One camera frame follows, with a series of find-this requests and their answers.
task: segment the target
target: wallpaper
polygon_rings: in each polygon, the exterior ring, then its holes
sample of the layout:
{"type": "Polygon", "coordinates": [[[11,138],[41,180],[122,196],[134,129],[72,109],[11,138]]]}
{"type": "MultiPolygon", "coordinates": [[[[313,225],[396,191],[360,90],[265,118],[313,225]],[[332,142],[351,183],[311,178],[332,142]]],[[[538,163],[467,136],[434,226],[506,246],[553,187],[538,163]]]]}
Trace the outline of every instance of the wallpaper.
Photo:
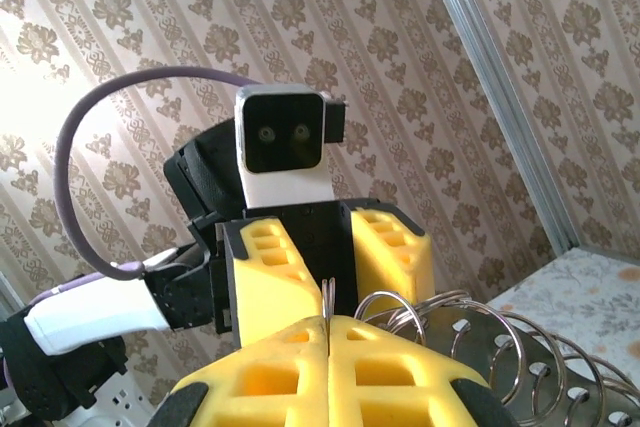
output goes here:
{"type": "MultiPolygon", "coordinates": [[[[420,223],[433,237],[439,290],[462,287],[487,300],[551,260],[442,0],[0,0],[1,268],[25,300],[91,271],[52,200],[64,115],[92,86],[164,64],[344,96],[346,140],[329,148],[335,193],[397,203],[420,223]]],[[[233,99],[209,81],[157,80],[87,116],[71,189],[103,256],[143,259],[190,241],[162,165],[231,116],[233,99]]],[[[231,350],[210,326],[141,332],[127,346],[153,402],[231,350]]]]}
{"type": "Polygon", "coordinates": [[[639,0],[477,0],[581,245],[640,258],[639,0]]]}

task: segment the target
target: wire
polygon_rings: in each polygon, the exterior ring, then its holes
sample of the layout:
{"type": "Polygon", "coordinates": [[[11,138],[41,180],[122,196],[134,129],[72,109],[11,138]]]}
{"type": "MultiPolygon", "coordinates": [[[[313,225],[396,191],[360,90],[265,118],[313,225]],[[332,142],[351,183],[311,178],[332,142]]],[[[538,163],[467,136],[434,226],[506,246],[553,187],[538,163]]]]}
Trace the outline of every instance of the wire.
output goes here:
{"type": "Polygon", "coordinates": [[[58,141],[56,143],[53,173],[53,191],[56,202],[58,216],[69,240],[78,253],[98,272],[116,280],[133,280],[144,272],[142,262],[128,262],[119,267],[113,267],[109,262],[100,257],[91,246],[82,232],[78,217],[71,199],[69,187],[69,161],[71,160],[71,148],[73,137],[80,122],[85,115],[101,100],[121,89],[132,85],[149,82],[166,77],[196,77],[201,79],[215,80],[225,84],[243,87],[245,85],[257,84],[258,82],[241,77],[239,75],[222,72],[216,69],[197,66],[167,66],[157,67],[148,70],[141,70],[125,74],[121,77],[109,80],[98,85],[95,89],[85,95],[75,105],[64,121],[58,141]]]}

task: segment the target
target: table surface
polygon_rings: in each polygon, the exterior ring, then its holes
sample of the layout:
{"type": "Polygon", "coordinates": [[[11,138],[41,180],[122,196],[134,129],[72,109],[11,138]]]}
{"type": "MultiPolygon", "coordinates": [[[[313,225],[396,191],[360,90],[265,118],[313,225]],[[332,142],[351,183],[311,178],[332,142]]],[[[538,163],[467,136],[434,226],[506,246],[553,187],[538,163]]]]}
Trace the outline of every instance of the table surface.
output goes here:
{"type": "MultiPolygon", "coordinates": [[[[640,267],[573,249],[489,303],[576,342],[640,384],[640,267]]],[[[571,364],[579,372],[582,366],[571,364]]]]}

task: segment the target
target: metal spiral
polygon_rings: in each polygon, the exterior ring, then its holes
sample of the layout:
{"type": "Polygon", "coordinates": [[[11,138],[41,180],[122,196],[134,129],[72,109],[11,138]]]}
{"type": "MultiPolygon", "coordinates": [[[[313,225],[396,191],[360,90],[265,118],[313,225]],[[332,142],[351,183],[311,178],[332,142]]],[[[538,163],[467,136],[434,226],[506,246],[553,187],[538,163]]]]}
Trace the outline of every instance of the metal spiral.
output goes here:
{"type": "MultiPolygon", "coordinates": [[[[401,297],[396,292],[379,291],[374,292],[367,296],[360,306],[358,307],[354,317],[358,320],[362,320],[367,323],[376,325],[393,334],[403,333],[403,336],[407,334],[407,329],[412,326],[415,328],[416,336],[413,339],[415,342],[419,342],[424,346],[428,345],[429,341],[429,314],[433,313],[436,309],[441,307],[460,308],[466,310],[472,310],[484,314],[486,319],[491,319],[493,322],[497,322],[503,331],[504,342],[500,345],[496,345],[497,349],[493,352],[489,365],[488,384],[495,390],[495,380],[500,374],[500,363],[505,353],[515,350],[517,357],[517,370],[510,390],[502,397],[502,403],[509,407],[514,401],[516,396],[521,392],[523,386],[523,379],[527,374],[533,375],[533,382],[530,395],[530,408],[533,413],[527,418],[521,418],[518,420],[519,425],[525,427],[532,427],[537,425],[557,425],[554,421],[553,424],[545,424],[546,421],[552,416],[556,416],[562,408],[564,418],[562,425],[565,427],[578,427],[580,426],[593,426],[597,427],[601,422],[608,422],[606,425],[612,426],[628,426],[632,425],[632,417],[629,413],[619,412],[620,416],[617,420],[611,420],[607,417],[607,391],[616,392],[621,396],[624,396],[630,402],[630,405],[638,407],[638,413],[640,414],[640,390],[636,387],[631,379],[624,375],[618,368],[611,365],[607,361],[598,357],[588,355],[582,348],[576,345],[574,342],[566,339],[558,334],[547,332],[540,325],[527,319],[526,317],[513,313],[513,312],[499,312],[488,305],[476,302],[471,299],[471,296],[463,290],[454,290],[443,294],[436,295],[430,299],[411,306],[410,303],[401,297]],[[377,313],[372,316],[366,316],[367,308],[377,299],[382,297],[392,297],[402,304],[402,307],[377,313]],[[525,325],[528,330],[520,330],[516,328],[512,322],[525,325]],[[548,365],[543,365],[542,368],[537,369],[537,372],[533,372],[531,366],[527,363],[527,353],[523,344],[523,338],[536,339],[539,344],[544,345],[555,362],[554,376],[557,377],[556,386],[550,386],[548,381],[545,381],[547,377],[550,377],[552,369],[548,365]],[[572,353],[563,355],[560,347],[564,345],[572,350],[572,353]],[[591,374],[592,380],[595,385],[597,395],[591,396],[590,392],[586,389],[574,389],[569,388],[568,379],[570,376],[576,376],[567,365],[568,362],[574,360],[581,360],[585,362],[591,374]],[[602,373],[598,367],[603,367],[607,373],[602,373]],[[540,393],[543,389],[549,389],[552,387],[555,390],[552,400],[548,405],[540,405],[540,393]],[[581,406],[586,403],[590,403],[591,410],[595,404],[595,414],[593,418],[585,423],[584,420],[580,420],[577,423],[576,420],[580,415],[581,406]]],[[[459,328],[454,325],[456,331],[450,345],[448,353],[452,358],[458,357],[459,349],[465,343],[465,338],[469,336],[471,331],[471,323],[465,320],[459,328]]]]}

